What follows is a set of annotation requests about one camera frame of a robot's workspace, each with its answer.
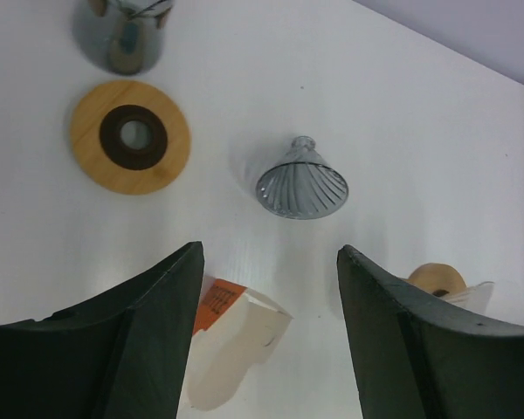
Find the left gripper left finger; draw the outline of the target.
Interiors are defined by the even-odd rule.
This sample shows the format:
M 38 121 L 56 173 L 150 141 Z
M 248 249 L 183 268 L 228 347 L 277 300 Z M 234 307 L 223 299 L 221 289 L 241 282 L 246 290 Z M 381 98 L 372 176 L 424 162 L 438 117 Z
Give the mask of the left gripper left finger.
M 173 418 L 203 282 L 191 242 L 52 316 L 0 326 L 0 418 Z

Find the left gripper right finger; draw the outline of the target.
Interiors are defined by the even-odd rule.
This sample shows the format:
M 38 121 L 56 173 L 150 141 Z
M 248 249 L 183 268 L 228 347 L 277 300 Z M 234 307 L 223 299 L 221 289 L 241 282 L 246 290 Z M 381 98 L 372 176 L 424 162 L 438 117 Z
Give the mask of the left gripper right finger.
M 524 326 L 454 306 L 352 246 L 337 255 L 366 418 L 524 418 Z

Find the wooden dripper ring holder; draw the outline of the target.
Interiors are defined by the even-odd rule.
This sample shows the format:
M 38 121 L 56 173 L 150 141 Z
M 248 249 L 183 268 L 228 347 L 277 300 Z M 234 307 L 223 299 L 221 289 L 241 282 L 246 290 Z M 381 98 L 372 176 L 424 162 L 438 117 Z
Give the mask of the wooden dripper ring holder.
M 408 282 L 436 297 L 460 293 L 466 283 L 460 273 L 448 264 L 427 263 L 416 268 Z

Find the white paper coffee filter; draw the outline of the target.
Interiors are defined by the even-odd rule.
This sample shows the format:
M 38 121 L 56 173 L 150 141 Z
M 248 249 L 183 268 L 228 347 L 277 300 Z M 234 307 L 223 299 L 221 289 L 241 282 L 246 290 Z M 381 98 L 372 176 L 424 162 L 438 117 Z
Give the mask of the white paper coffee filter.
M 495 283 L 491 281 L 467 287 L 464 291 L 446 294 L 442 299 L 472 313 L 485 315 L 493 295 Z

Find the orange coffee filter pack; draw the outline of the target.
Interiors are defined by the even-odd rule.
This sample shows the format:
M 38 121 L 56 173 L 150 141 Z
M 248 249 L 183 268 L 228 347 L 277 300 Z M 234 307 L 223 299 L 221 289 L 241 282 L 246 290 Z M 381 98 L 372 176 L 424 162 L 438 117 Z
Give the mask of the orange coffee filter pack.
M 265 294 L 205 275 L 181 404 L 210 411 L 227 403 L 248 370 L 268 361 L 292 319 Z

